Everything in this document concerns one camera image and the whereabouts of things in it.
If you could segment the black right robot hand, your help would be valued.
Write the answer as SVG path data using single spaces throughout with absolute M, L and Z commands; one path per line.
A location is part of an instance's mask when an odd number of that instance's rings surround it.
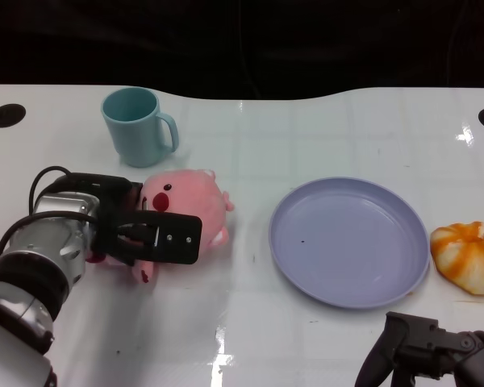
M 384 330 L 367 355 L 356 386 L 414 386 L 416 377 L 450 374 L 457 386 L 484 386 L 484 331 L 453 333 L 436 319 L 388 312 Z

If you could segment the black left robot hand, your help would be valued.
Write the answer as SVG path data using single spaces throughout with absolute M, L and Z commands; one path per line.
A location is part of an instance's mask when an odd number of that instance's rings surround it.
M 194 264 L 198 259 L 202 221 L 192 215 L 139 210 L 142 185 L 124 177 L 69 173 L 43 194 L 90 194 L 99 201 L 91 251 L 132 266 L 157 262 Z

